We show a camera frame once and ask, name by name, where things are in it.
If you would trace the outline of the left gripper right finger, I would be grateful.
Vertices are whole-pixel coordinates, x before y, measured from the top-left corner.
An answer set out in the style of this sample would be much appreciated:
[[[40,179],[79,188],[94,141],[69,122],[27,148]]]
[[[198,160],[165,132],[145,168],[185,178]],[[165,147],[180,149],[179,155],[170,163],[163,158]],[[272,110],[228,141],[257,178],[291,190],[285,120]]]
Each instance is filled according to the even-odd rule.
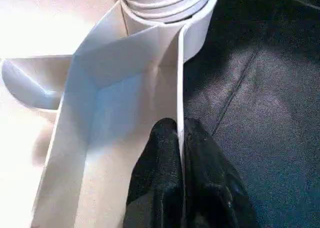
[[[184,121],[186,226],[256,228],[257,215],[242,180],[200,121]]]

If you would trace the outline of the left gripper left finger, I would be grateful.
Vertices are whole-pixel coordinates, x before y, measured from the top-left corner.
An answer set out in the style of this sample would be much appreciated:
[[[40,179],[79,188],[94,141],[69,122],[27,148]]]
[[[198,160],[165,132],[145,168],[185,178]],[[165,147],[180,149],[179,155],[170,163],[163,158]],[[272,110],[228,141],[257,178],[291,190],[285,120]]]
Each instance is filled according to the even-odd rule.
[[[124,228],[179,228],[183,211],[183,173],[177,124],[157,121],[131,173]]]

